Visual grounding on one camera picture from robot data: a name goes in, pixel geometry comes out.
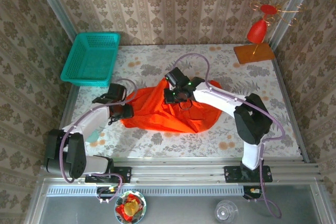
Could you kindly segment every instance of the glass panel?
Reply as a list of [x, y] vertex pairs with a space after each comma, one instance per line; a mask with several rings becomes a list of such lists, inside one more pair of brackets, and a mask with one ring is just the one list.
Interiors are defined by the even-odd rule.
[[[282, 219], [275, 219], [263, 202], [248, 202], [243, 197], [188, 196], [146, 198], [147, 211], [143, 224], [216, 224], [215, 207], [223, 199], [231, 200], [239, 211], [237, 223], [321, 223], [309, 186], [269, 186], [268, 198], [282, 210]], [[40, 224], [118, 224], [114, 203], [100, 204], [96, 197], [48, 197]]]

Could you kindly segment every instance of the patterned wallpaper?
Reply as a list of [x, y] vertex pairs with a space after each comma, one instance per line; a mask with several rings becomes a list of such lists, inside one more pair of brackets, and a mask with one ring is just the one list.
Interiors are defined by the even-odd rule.
[[308, 154], [336, 209], [336, 0], [305, 2], [308, 11], [276, 54]]
[[119, 31], [122, 45], [241, 43], [260, 19], [251, 0], [60, 1], [76, 32]]
[[0, 223], [22, 223], [69, 93], [71, 43], [46, 0], [0, 0]]

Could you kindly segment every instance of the metal frame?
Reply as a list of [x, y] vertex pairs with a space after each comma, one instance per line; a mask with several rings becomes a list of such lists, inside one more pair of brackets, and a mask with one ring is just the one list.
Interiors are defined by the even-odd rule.
[[[118, 158], [115, 166], [131, 166], [132, 179], [130, 186], [232, 186], [257, 185], [248, 183], [225, 183], [223, 167], [239, 165], [239, 158]], [[267, 158], [265, 165], [272, 170], [273, 182], [267, 186], [277, 185], [310, 185], [322, 223], [334, 223], [330, 212], [330, 202], [321, 187], [322, 176], [317, 164], [307, 164], [298, 158]], [[26, 224], [38, 224], [43, 213], [50, 185], [69, 187], [62, 178], [45, 176], [42, 173], [38, 182], [32, 204], [28, 211]], [[92, 187], [84, 184], [80, 178], [73, 187]]]
[[59, 129], [71, 123], [72, 114], [75, 109], [78, 92], [79, 92], [79, 86], [71, 85], [69, 95], [68, 95], [68, 100], [64, 108], [61, 122], [59, 124]]
[[274, 71], [275, 71], [277, 79], [278, 79], [278, 83], [279, 83], [280, 90], [281, 90], [281, 93], [282, 93], [282, 96], [283, 96], [283, 100], [285, 102], [285, 106], [286, 106], [286, 109], [287, 109], [287, 112], [288, 112], [289, 120], [290, 120], [290, 123], [292, 125], [296, 141], [297, 141], [297, 143], [300, 147], [300, 150], [301, 150], [301, 155], [303, 157], [303, 160], [306, 163], [310, 163], [308, 153], [307, 153], [306, 147], [304, 146], [298, 123], [295, 119], [294, 111], [293, 111], [293, 108], [292, 108], [290, 100], [289, 100], [289, 96], [288, 96], [288, 93], [287, 93], [287, 90], [286, 90], [285, 83], [284, 83], [283, 78], [282, 78], [282, 74], [281, 74], [277, 59], [272, 60], [272, 63], [273, 63]]
[[[297, 5], [301, 4], [302, 2], [303, 0], [290, 0], [286, 7], [286, 10], [297, 10], [298, 9]], [[292, 18], [294, 18], [295, 14], [296, 13], [285, 13], [284, 19], [291, 20]], [[272, 51], [275, 51], [280, 41], [282, 40], [283, 36], [285, 35], [285, 32], [287, 31], [288, 27], [289, 27], [288, 24], [286, 24], [285, 22], [278, 23], [270, 40], [270, 47]]]
[[[120, 194], [136, 190], [143, 196], [243, 196], [243, 186], [139, 186], [122, 185]], [[96, 185], [49, 185], [47, 197], [97, 196]]]
[[65, 9], [62, 7], [62, 3], [59, 0], [47, 0], [50, 7], [57, 16], [57, 19], [61, 23], [63, 29], [67, 33], [71, 42], [74, 42], [77, 32], [72, 25], [71, 20], [69, 19]]

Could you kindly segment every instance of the wooden base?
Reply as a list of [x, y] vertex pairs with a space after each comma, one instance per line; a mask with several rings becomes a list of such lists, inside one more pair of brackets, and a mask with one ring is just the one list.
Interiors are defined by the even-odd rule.
[[236, 53], [239, 63], [244, 64], [262, 60], [272, 60], [275, 58], [275, 55], [272, 52], [272, 49], [269, 47], [268, 43], [258, 44], [257, 50], [253, 55], [256, 47], [257, 44], [234, 47], [233, 50]]

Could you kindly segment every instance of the metal bracket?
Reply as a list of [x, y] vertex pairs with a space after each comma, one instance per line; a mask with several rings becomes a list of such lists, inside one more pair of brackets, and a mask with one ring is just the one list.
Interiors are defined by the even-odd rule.
[[260, 186], [244, 186], [245, 199], [259, 199], [261, 197], [261, 187]]
[[[273, 182], [271, 169], [268, 165], [262, 166], [265, 183]], [[242, 170], [240, 166], [225, 166], [224, 176], [226, 183], [260, 183], [259, 169], [254, 171]]]
[[[117, 173], [122, 176], [123, 184], [129, 184], [132, 177], [132, 168], [131, 167], [114, 167], [113, 173]], [[85, 184], [118, 184], [119, 178], [112, 177], [98, 177], [98, 176], [85, 176]]]

